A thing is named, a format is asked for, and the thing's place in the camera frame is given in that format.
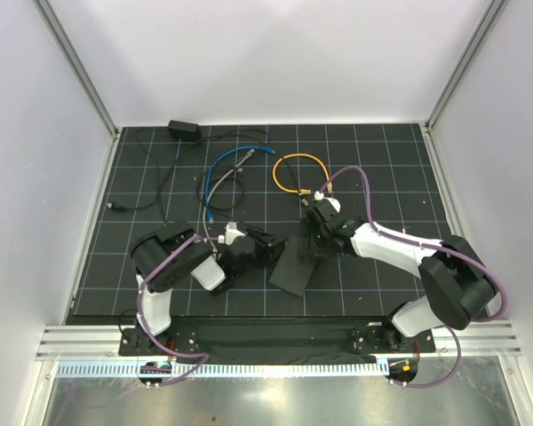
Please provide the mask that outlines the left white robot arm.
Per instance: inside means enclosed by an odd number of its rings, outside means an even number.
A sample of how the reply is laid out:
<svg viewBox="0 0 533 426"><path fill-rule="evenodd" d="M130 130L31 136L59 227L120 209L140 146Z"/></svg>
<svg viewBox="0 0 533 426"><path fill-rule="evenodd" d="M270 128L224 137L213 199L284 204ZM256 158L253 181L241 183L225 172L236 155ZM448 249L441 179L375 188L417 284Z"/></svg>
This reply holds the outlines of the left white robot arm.
<svg viewBox="0 0 533 426"><path fill-rule="evenodd" d="M217 237L199 236L186 221L175 221L141 237L130 258L139 286L139 345L151 355L167 351L171 339L172 289L187 278L220 295L251 269L280 257L287 239L230 221Z"/></svg>

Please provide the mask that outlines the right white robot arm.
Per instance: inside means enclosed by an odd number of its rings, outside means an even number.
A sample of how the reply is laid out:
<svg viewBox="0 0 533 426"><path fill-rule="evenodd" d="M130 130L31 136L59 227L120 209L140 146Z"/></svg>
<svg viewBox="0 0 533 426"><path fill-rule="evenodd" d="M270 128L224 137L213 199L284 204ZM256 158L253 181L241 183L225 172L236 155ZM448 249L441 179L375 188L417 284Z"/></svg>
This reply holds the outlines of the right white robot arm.
<svg viewBox="0 0 533 426"><path fill-rule="evenodd" d="M391 351L404 351L436 327L465 329L499 290L467 240L418 238L371 221L345 217L334 199L314 202L301 218L298 251L311 256L369 258L418 278L425 294L399 305L377 336Z"/></svg>

